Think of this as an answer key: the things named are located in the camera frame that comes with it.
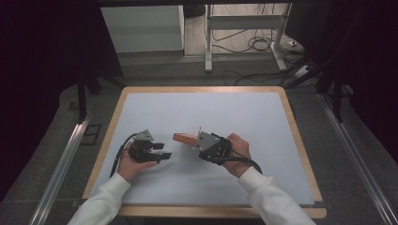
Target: white sleeve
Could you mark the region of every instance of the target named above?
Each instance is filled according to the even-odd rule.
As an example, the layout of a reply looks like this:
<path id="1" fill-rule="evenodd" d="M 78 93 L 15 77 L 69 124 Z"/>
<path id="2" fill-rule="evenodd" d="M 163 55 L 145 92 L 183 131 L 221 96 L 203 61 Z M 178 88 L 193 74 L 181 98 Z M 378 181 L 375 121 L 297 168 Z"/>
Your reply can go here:
<path id="1" fill-rule="evenodd" d="M 256 209 L 267 225 L 315 224 L 301 207 L 254 167 L 237 180 L 248 192 L 249 204 Z"/>
<path id="2" fill-rule="evenodd" d="M 121 198 L 129 187 L 130 183 L 116 172 L 96 189 L 95 194 L 85 201 L 68 224 L 110 223 L 119 211 Z"/>

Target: wooden frame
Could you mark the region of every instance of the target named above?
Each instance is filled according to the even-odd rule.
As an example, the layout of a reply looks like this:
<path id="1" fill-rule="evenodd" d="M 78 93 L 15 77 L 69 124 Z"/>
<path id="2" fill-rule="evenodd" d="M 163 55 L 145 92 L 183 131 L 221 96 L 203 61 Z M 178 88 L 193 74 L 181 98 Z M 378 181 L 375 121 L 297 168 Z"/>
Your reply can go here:
<path id="1" fill-rule="evenodd" d="M 301 158 L 304 171 L 307 174 L 307 179 L 311 191 L 314 196 L 315 203 L 322 203 L 323 199 L 316 183 L 314 172 L 311 167 L 310 160 L 304 148 L 299 129 L 297 127 L 295 118 L 290 108 L 286 93 L 279 86 L 265 86 L 265 87 L 229 87 L 229 86 L 171 86 L 171 87 L 127 87 L 123 90 L 119 101 L 117 102 L 114 115 L 103 140 L 99 155 L 94 165 L 93 171 L 90 175 L 86 185 L 83 199 L 88 199 L 94 183 L 100 173 L 102 163 L 108 152 L 109 145 L 114 136 L 115 127 L 119 116 L 123 110 L 123 105 L 128 93 L 244 93 L 244 92 L 277 92 L 281 97 L 284 111 L 287 116 L 290 128 L 292 129 L 293 137 L 297 145 L 298 154 Z M 303 210 L 310 216 L 310 218 L 324 218 L 327 214 L 325 207 L 305 207 Z M 135 216 L 135 217 L 171 217 L 171 218 L 260 218 L 256 210 L 250 206 L 232 205 L 232 206 L 189 206 L 189 205 L 142 205 L 142 204 L 123 204 L 118 212 L 120 216 Z"/>

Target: white board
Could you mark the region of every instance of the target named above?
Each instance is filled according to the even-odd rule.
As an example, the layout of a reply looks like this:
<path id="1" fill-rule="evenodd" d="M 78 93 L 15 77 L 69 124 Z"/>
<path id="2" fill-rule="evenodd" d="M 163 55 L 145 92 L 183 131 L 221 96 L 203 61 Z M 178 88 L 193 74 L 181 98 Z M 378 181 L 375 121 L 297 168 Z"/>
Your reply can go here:
<path id="1" fill-rule="evenodd" d="M 299 204 L 314 204 L 278 93 L 128 94 L 93 190 L 109 179 L 119 146 L 148 129 L 154 143 L 164 143 L 162 151 L 173 154 L 135 177 L 123 203 L 248 204 L 235 176 L 173 141 L 174 133 L 197 134 L 198 128 L 225 138 L 235 132 L 249 142 L 264 175 L 273 176 Z"/>

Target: gray floor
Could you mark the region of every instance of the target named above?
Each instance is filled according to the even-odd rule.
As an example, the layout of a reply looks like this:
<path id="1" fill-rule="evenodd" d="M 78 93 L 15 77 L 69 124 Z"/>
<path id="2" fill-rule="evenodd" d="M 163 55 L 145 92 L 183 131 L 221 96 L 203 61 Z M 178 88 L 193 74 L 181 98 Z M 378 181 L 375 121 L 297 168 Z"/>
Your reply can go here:
<path id="1" fill-rule="evenodd" d="M 239 78 L 232 72 L 224 73 L 226 70 L 234 70 L 243 75 L 277 71 L 276 64 L 270 55 L 216 57 L 213 64 L 214 71 L 210 74 L 205 73 L 205 63 L 202 58 L 173 56 L 174 58 L 167 57 L 164 60 L 154 61 L 151 57 L 148 56 L 142 59 L 143 63 L 136 64 L 132 58 L 124 55 L 121 62 L 125 77 L 119 80 L 127 85 L 135 86 L 226 85 Z M 257 81 L 262 82 L 244 80 L 238 85 L 276 85 L 280 82 L 280 80 L 265 81 L 268 78 L 272 78 L 272 75 L 255 77 Z M 86 181 L 121 93 L 118 87 L 104 80 L 100 80 L 100 83 L 102 85 L 100 95 L 87 94 L 92 112 L 90 126 L 100 125 L 99 137 L 94 144 L 80 145 L 77 149 L 46 224 L 68 223 L 77 210 L 76 205 L 81 202 Z M 328 215 L 315 222 L 317 224 L 384 224 L 314 91 L 315 83 L 316 78 L 296 88 L 286 90 L 313 166 L 315 178 L 328 208 Z M 60 107 L 48 132 L 21 176 L 0 203 L 0 224 L 27 224 L 32 217 L 76 125 L 78 112 L 74 107 L 70 107 L 76 101 L 75 86 L 65 90 L 61 95 Z M 384 190 L 392 206 L 397 209 L 397 164 L 355 115 L 348 99 L 343 100 L 342 115 L 344 125 L 359 147 L 376 181 Z M 92 141 L 90 136 L 82 139 L 82 143 Z M 145 221 L 132 223 L 146 225 L 262 224 L 259 220 L 176 218 L 147 218 Z M 129 223 L 123 217 L 116 217 L 112 224 Z"/>

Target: human hand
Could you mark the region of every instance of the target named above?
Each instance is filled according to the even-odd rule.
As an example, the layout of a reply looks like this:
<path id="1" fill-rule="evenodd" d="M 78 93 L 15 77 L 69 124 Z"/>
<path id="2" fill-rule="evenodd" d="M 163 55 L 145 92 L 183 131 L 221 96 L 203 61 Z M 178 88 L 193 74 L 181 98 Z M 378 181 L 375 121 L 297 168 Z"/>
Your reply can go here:
<path id="1" fill-rule="evenodd" d="M 245 140 L 241 139 L 237 134 L 232 133 L 227 138 L 232 144 L 232 149 L 235 151 L 231 151 L 228 157 L 245 157 L 248 159 L 252 159 L 249 152 L 249 143 Z M 236 161 L 226 161 L 223 163 L 223 167 L 239 178 L 242 174 L 244 174 L 251 165 L 244 162 L 236 162 Z"/>
<path id="2" fill-rule="evenodd" d="M 128 150 L 130 149 L 131 145 L 132 142 L 127 143 L 126 149 L 123 150 L 123 153 L 120 157 L 119 167 L 117 168 L 117 173 L 119 173 L 119 175 L 121 175 L 127 181 L 130 181 L 132 178 L 134 178 L 141 170 L 158 165 L 157 161 L 138 163 L 132 159 Z"/>

